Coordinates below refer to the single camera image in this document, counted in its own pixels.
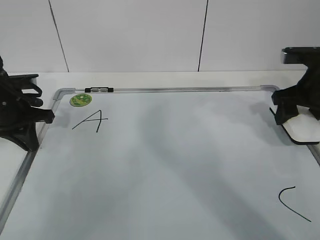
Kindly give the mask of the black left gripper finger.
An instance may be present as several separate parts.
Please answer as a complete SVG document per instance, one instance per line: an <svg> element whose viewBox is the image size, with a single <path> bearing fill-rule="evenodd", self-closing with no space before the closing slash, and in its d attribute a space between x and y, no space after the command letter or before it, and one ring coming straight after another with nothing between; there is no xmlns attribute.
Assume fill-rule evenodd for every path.
<svg viewBox="0 0 320 240"><path fill-rule="evenodd" d="M9 133L10 140L25 151L36 151L39 148L36 123L16 128Z"/></svg>
<svg viewBox="0 0 320 240"><path fill-rule="evenodd" d="M39 109L34 110L34 122L45 122L46 124L51 124L54 121L55 114L51 109Z"/></svg>

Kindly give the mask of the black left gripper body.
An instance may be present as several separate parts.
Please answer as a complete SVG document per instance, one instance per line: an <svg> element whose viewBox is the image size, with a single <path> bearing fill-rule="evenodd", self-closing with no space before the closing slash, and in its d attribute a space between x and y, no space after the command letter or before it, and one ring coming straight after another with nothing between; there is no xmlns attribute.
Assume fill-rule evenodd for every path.
<svg viewBox="0 0 320 240"><path fill-rule="evenodd" d="M31 89L19 89L9 81L9 75L0 61L0 131L9 134L34 122L34 111L43 105L43 91L36 84Z"/></svg>

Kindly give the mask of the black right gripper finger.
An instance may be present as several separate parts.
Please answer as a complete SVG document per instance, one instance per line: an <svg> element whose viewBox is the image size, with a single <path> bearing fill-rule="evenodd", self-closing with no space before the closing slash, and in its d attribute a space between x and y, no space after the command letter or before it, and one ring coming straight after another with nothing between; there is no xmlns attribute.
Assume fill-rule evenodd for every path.
<svg viewBox="0 0 320 240"><path fill-rule="evenodd" d="M309 112L314 116L315 119L320 120L320 110L315 108L309 108Z"/></svg>
<svg viewBox="0 0 320 240"><path fill-rule="evenodd" d="M296 104L281 103L277 106L275 113L275 122L277 125L283 125L289 119L299 115L299 111Z"/></svg>

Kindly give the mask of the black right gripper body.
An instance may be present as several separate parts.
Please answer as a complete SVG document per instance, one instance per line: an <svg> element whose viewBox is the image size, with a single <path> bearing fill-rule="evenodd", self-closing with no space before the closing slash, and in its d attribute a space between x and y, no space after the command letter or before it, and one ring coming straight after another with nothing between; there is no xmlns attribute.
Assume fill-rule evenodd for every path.
<svg viewBox="0 0 320 240"><path fill-rule="evenodd" d="M302 106L320 109L320 63L307 65L307 70L296 85L277 90L271 96L275 106Z"/></svg>

